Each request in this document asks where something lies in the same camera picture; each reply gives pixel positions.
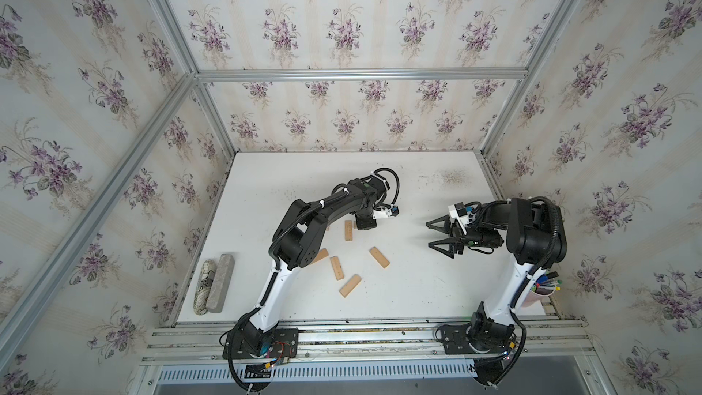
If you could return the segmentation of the wooden block numbered 67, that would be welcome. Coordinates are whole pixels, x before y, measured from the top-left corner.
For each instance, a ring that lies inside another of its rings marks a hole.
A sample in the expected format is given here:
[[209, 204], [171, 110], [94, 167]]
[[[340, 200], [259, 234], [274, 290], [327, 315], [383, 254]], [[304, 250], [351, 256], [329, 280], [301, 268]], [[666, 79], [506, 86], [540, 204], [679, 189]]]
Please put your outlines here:
[[323, 248], [316, 255], [316, 258], [314, 258], [313, 263], [318, 263], [319, 261], [322, 261], [323, 259], [327, 258], [328, 256], [329, 256], [329, 253], [328, 253], [327, 248]]

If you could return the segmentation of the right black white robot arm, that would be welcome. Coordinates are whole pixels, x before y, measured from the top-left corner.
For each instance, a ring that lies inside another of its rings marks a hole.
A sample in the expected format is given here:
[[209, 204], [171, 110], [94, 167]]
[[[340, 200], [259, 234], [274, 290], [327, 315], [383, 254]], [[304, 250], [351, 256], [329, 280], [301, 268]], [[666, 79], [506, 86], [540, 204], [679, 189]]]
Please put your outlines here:
[[490, 255], [500, 248], [511, 255], [502, 282], [480, 303], [465, 330], [475, 349], [510, 340], [528, 290], [568, 250], [561, 208], [543, 196], [456, 203], [425, 226], [445, 236], [428, 247], [451, 259], [466, 251]]

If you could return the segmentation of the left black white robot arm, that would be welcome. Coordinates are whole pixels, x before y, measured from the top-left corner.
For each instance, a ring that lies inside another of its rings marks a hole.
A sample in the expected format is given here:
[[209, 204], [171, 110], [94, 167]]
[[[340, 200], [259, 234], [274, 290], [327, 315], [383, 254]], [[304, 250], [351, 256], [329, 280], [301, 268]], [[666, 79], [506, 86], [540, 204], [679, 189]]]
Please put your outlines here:
[[329, 225], [352, 216], [358, 230], [373, 230], [380, 219], [400, 214], [399, 194], [397, 172], [378, 168], [368, 176], [337, 185], [323, 199], [294, 201], [272, 237], [268, 250], [272, 267], [257, 304], [220, 338], [223, 358], [242, 360], [266, 356], [274, 344], [283, 303], [294, 279], [318, 256]]

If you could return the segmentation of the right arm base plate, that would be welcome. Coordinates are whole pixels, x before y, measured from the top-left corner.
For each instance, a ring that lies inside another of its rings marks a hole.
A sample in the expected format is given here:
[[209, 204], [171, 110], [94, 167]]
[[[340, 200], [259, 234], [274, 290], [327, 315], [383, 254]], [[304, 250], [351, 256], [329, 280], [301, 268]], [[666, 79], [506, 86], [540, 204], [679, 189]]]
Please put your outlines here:
[[513, 325], [487, 321], [471, 321], [464, 325], [441, 325], [434, 331], [435, 339], [444, 348], [444, 354], [469, 355], [473, 379], [484, 387], [496, 388], [511, 369], [511, 360], [518, 350]]

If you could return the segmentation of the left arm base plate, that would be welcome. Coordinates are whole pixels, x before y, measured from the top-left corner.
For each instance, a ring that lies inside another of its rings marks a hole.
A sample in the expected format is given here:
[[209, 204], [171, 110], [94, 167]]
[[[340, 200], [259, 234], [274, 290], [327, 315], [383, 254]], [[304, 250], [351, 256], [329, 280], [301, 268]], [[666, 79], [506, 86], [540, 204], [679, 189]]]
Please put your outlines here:
[[255, 328], [233, 328], [219, 338], [222, 357], [236, 369], [238, 378], [268, 380], [278, 365], [297, 355], [299, 330], [274, 328], [267, 333]]

